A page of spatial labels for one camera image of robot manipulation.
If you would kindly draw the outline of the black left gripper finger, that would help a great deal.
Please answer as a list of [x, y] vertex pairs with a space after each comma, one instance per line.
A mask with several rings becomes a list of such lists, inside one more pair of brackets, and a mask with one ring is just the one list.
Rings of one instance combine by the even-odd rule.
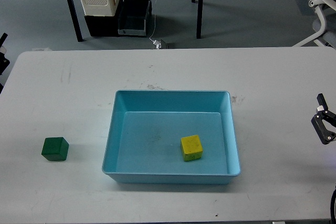
[[7, 50], [3, 46], [3, 43], [5, 42], [7, 36], [8, 36], [7, 33], [3, 33], [2, 36], [1, 36], [1, 53], [0, 53], [0, 55], [1, 55], [1, 72], [0, 72], [0, 74], [3, 74], [3, 72], [5, 71], [5, 69], [10, 64], [10, 61], [5, 58], [5, 54], [6, 54]]

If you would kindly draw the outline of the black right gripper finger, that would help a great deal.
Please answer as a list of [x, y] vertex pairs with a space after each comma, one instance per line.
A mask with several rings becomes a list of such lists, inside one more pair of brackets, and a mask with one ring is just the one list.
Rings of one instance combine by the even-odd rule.
[[312, 117], [311, 123], [322, 144], [327, 145], [335, 141], [335, 132], [328, 130], [324, 122], [328, 122], [335, 127], [335, 113], [329, 111], [327, 102], [322, 93], [317, 95], [319, 106], [317, 107], [316, 114]]

